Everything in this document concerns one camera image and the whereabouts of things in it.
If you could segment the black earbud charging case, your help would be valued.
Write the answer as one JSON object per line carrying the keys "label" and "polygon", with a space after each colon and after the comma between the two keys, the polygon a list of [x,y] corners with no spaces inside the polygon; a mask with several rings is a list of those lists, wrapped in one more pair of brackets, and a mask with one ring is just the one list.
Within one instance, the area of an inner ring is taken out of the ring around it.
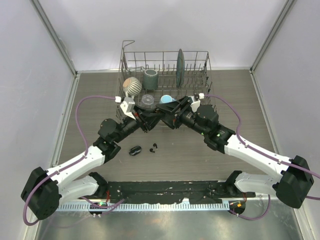
{"label": "black earbud charging case", "polygon": [[136,156],[137,154],[139,154],[140,152],[142,151],[142,147],[137,145],[137,146],[134,146],[132,147],[130,150],[129,150],[129,155],[130,156]]}

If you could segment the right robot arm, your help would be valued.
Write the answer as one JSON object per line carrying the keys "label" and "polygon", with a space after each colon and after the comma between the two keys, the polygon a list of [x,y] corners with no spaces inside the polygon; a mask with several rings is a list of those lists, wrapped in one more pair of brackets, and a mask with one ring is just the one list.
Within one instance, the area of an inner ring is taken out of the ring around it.
{"label": "right robot arm", "polygon": [[240,136],[219,122],[219,115],[210,104],[201,104],[202,95],[183,97],[180,100],[159,103],[155,112],[163,113],[171,128],[185,125],[200,133],[206,145],[260,169],[263,174],[235,171],[226,184],[226,193],[233,198],[244,192],[276,196],[282,203],[298,209],[310,199],[314,179],[307,161],[296,156],[289,158],[268,151]]}

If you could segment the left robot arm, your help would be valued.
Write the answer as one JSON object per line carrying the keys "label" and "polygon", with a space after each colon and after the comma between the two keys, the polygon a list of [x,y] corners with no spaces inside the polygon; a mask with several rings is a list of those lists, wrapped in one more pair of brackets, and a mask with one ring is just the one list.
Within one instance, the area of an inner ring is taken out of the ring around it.
{"label": "left robot arm", "polygon": [[112,118],[103,120],[98,139],[91,146],[86,145],[84,152],[56,167],[35,168],[20,195],[24,201],[24,223],[32,225],[27,220],[27,210],[31,210],[37,220],[44,220],[70,200],[85,196],[102,199],[107,192],[105,179],[95,172],[84,178],[80,176],[112,160],[121,150],[119,142],[138,129],[152,130],[164,116],[158,108],[135,106],[121,122]]}

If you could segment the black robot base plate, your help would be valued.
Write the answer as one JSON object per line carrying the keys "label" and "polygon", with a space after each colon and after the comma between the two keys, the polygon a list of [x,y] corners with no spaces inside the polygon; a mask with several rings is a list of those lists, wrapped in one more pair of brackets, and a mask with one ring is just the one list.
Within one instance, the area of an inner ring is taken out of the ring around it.
{"label": "black robot base plate", "polygon": [[231,183],[216,180],[196,181],[109,181],[101,195],[86,195],[90,200],[108,199],[126,204],[180,204],[188,199],[190,204],[221,203],[222,199],[254,197],[243,193]]}

